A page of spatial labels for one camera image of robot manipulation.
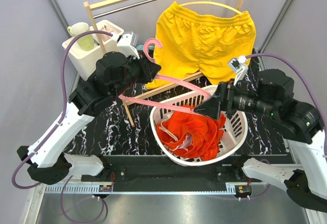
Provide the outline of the orange shorts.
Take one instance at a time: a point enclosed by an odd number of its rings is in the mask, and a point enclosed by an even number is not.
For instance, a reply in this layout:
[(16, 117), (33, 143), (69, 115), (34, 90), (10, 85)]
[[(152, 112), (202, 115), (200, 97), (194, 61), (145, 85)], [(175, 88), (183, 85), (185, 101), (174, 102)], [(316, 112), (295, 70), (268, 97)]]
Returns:
[(175, 111), (156, 125), (157, 135), (164, 147), (182, 158), (212, 160), (220, 151), (226, 117), (218, 120), (206, 116)]

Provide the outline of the yellow shorts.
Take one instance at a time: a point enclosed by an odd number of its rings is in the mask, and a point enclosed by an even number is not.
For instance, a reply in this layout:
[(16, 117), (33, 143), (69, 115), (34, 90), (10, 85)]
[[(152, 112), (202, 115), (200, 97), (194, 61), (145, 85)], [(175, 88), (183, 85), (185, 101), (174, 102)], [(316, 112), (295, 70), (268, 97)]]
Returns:
[(248, 11), (230, 18), (200, 15), (174, 2), (158, 18), (155, 37), (162, 43), (153, 53), (159, 75), (183, 79), (200, 71), (217, 85), (235, 77), (232, 58), (252, 53), (256, 28)]

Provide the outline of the yellow wire hanger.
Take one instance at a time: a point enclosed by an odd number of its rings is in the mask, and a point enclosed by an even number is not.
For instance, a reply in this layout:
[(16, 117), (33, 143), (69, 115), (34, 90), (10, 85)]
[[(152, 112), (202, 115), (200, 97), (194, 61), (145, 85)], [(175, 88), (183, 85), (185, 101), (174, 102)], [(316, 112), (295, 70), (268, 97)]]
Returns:
[(241, 11), (239, 11), (239, 10), (237, 10), (237, 9), (231, 7), (231, 6), (228, 6), (228, 5), (223, 4), (223, 3), (213, 2), (211, 0), (208, 0), (208, 1), (188, 2), (188, 3), (180, 4), (180, 6), (182, 6), (182, 7), (190, 6), (190, 5), (213, 5), (213, 6), (218, 6), (218, 7), (222, 7), (222, 8), (231, 10), (231, 11), (233, 11), (236, 14), (241, 14), (242, 13)]

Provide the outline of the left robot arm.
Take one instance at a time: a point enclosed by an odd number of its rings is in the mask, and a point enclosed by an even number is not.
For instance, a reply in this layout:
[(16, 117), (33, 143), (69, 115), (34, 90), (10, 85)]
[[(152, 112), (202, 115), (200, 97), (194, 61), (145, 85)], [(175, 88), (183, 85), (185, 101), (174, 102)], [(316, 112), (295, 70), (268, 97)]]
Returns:
[(21, 146), (17, 153), (32, 180), (53, 185), (66, 177), (86, 176), (105, 181), (110, 164), (100, 155), (79, 156), (63, 151), (75, 135), (135, 83), (151, 82), (161, 66), (146, 56), (108, 52), (96, 62), (91, 76), (69, 96), (66, 110), (53, 127), (33, 145)]

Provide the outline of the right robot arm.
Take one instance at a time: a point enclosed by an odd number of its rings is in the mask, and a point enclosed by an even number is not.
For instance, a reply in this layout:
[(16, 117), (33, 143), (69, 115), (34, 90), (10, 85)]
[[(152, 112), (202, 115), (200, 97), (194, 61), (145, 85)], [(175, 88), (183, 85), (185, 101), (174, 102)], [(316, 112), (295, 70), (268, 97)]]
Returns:
[(194, 112), (217, 119), (221, 112), (259, 114), (290, 141), (302, 169), (286, 169), (242, 156), (232, 168), (233, 178), (258, 179), (285, 191), (299, 206), (326, 212), (325, 126), (316, 106), (294, 99), (294, 80), (279, 69), (259, 73), (256, 91), (243, 90), (235, 80), (219, 83), (214, 94)]

